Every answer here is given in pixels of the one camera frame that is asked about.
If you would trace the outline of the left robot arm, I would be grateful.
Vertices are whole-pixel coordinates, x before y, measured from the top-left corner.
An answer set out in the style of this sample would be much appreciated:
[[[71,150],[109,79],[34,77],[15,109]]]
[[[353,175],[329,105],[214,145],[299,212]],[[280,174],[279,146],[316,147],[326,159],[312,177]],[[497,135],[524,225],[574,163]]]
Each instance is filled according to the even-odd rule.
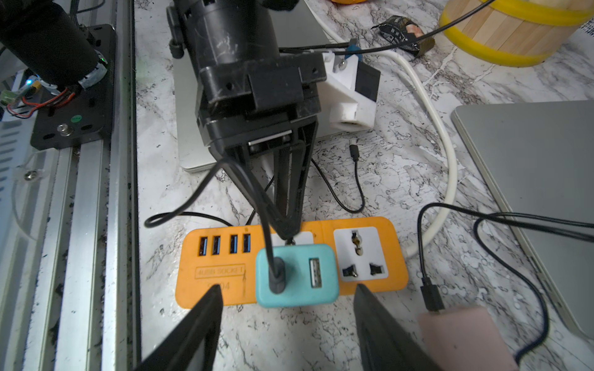
[[[261,221],[283,239],[300,232],[304,188],[321,110],[317,90],[326,80],[318,53],[283,56],[271,12],[294,1],[174,1],[166,10],[174,58],[190,57],[199,89],[196,126],[216,160],[244,167],[272,155],[275,195],[253,191],[237,171],[230,176],[248,201],[261,199]],[[51,1],[4,1],[1,42],[44,82],[58,87],[96,85],[108,71],[75,15]]]

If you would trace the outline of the teal charger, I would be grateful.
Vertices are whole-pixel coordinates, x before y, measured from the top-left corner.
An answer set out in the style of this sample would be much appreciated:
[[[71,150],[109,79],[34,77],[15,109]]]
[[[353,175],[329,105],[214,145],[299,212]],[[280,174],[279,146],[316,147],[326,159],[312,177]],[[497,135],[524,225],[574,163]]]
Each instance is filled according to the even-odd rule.
[[[271,290],[272,278],[265,250],[256,257],[255,294],[265,308],[288,308],[329,304],[337,300],[340,288],[337,257],[326,244],[274,247],[276,261],[285,267],[284,290]]]

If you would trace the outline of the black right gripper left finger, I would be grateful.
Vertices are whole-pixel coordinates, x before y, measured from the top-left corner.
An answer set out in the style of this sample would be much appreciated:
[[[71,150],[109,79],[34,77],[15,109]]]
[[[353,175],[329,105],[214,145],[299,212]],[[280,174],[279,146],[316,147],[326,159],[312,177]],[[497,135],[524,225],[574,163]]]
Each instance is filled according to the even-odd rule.
[[[212,370],[224,307],[221,286],[212,286],[137,370]]]

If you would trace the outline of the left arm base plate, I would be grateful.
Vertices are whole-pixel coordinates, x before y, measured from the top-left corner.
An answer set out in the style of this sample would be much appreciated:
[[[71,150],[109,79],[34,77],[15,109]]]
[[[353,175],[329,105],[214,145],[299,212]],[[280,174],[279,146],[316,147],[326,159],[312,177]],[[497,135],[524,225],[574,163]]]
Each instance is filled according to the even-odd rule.
[[[107,73],[87,90],[71,89],[60,107],[37,111],[30,138],[37,150],[64,149],[111,137],[117,34],[108,24],[91,27],[91,34],[94,49],[107,62]]]

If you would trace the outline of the pink charger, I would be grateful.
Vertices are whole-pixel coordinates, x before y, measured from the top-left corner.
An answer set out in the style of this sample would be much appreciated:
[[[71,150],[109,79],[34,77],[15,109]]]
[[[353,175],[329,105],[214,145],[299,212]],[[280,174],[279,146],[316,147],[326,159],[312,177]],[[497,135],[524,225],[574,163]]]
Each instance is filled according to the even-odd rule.
[[[460,307],[418,317],[428,354],[444,370],[518,370],[486,308]]]

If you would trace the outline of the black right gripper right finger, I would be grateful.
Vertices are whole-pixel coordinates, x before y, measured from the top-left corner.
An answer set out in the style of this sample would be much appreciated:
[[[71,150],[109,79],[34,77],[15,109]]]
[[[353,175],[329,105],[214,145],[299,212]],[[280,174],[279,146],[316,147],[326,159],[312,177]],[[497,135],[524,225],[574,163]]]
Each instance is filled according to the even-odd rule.
[[[354,295],[361,362],[364,370],[439,370],[365,285]]]

